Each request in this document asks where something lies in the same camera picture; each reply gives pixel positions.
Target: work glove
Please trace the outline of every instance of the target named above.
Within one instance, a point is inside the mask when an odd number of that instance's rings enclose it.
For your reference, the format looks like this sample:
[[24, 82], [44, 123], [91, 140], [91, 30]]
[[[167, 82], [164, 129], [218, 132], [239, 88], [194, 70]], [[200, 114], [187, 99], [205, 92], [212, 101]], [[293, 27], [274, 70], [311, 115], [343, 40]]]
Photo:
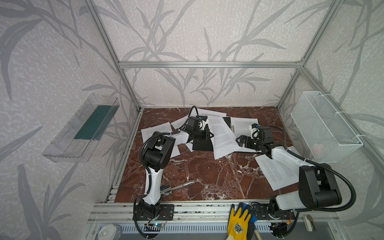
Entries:
[[239, 203], [235, 214], [235, 205], [232, 204], [228, 221], [227, 240], [247, 240], [248, 225], [253, 217], [253, 211], [249, 205], [246, 205], [245, 211], [242, 214], [243, 208], [244, 204], [242, 202]]

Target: glove logo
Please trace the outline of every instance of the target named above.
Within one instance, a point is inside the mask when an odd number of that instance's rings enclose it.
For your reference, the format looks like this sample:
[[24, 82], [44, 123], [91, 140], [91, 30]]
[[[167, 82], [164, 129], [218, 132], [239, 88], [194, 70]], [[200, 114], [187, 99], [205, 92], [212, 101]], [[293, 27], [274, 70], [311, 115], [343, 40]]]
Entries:
[[236, 232], [237, 234], [241, 234], [241, 233], [244, 231], [243, 228], [241, 227], [241, 225], [238, 224], [238, 223], [235, 224], [235, 226], [233, 227], [233, 229], [235, 230], [235, 232]]

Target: leaf pattern wallpaper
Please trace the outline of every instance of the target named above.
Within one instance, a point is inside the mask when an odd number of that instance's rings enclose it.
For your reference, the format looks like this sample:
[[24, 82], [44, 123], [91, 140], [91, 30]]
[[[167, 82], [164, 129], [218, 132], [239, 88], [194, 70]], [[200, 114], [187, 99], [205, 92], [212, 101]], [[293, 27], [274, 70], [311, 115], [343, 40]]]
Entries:
[[[382, 0], [344, 1], [305, 68], [384, 155], [383, 15]], [[302, 91], [311, 91], [303, 77], [298, 79], [280, 114], [295, 146], [310, 157], [310, 151], [290, 117]], [[384, 234], [383, 174], [360, 149], [331, 166], [346, 176], [357, 190], [355, 205], [338, 213], [349, 238], [381, 239]], [[344, 201], [347, 201], [349, 190], [345, 184], [339, 186], [346, 195]]]
[[[78, 239], [137, 111], [82, 1], [0, 2], [0, 239]], [[42, 156], [89, 94], [120, 107], [87, 163]]]
[[[298, 61], [331, 3], [94, 2], [120, 61]], [[275, 106], [293, 71], [125, 69], [136, 98], [148, 107]]]

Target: brown marble surface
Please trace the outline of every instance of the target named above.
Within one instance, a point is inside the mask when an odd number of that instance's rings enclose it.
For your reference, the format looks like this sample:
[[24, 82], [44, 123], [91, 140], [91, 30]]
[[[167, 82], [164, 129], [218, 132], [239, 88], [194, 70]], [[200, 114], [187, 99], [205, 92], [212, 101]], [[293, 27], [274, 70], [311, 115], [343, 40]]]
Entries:
[[[274, 107], [207, 108], [227, 113], [228, 117], [257, 118], [261, 126], [283, 123]], [[139, 160], [143, 144], [141, 129], [165, 122], [173, 122], [188, 115], [189, 108], [145, 109], [128, 157], [123, 178], [115, 202], [133, 202], [134, 197], [144, 194], [145, 170]], [[282, 144], [283, 133], [272, 129], [275, 142]], [[273, 191], [260, 170], [257, 154], [235, 152], [215, 160], [213, 152], [190, 152], [185, 144], [179, 145], [180, 155], [172, 158], [164, 169], [162, 184], [177, 186], [188, 180], [197, 183], [174, 191], [163, 201], [213, 200], [213, 199], [266, 199], [274, 195], [298, 190], [298, 184]]]

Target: clear plastic tray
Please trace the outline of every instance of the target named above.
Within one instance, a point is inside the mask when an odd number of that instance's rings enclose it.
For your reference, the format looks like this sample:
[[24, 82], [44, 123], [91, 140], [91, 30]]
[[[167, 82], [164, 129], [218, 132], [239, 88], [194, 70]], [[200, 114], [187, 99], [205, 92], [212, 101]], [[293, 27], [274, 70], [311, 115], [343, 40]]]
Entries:
[[303, 92], [291, 116], [320, 163], [338, 162], [362, 146], [340, 112], [319, 91]]
[[53, 162], [87, 162], [119, 106], [116, 97], [91, 94], [43, 156]]

